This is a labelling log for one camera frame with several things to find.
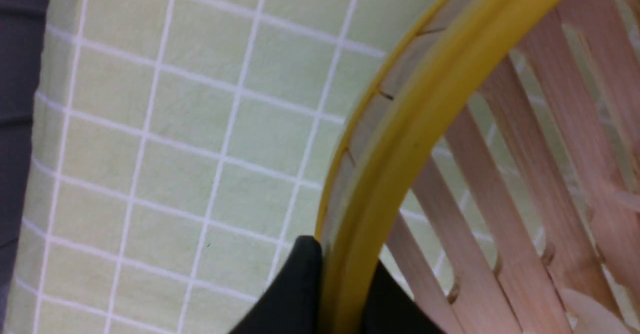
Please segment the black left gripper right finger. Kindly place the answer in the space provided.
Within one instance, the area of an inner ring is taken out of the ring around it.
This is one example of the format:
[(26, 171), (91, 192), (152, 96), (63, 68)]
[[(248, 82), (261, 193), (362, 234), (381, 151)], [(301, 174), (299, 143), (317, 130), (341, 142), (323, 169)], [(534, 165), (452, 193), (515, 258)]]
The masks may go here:
[(378, 261), (361, 321), (362, 334), (443, 334)]

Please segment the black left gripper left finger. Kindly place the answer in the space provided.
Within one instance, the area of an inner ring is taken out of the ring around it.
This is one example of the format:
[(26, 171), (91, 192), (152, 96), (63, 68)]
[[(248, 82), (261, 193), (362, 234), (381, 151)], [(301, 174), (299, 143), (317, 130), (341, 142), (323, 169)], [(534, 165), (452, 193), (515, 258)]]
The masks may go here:
[(320, 243), (298, 236), (275, 279), (231, 334), (314, 334), (322, 266)]

